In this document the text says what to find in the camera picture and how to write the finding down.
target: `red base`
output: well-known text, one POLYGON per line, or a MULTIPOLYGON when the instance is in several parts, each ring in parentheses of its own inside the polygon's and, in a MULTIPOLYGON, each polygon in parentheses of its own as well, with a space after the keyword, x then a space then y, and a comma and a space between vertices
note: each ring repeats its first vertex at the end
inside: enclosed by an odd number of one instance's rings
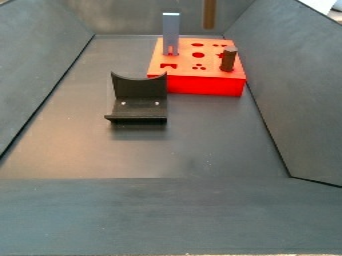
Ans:
POLYGON ((229 45, 233 45, 229 40, 180 38, 179 56, 164 56, 158 38, 146 76, 150 78, 167 71, 171 93, 239 97, 245 84, 239 57, 231 72, 219 69, 223 49, 229 45))

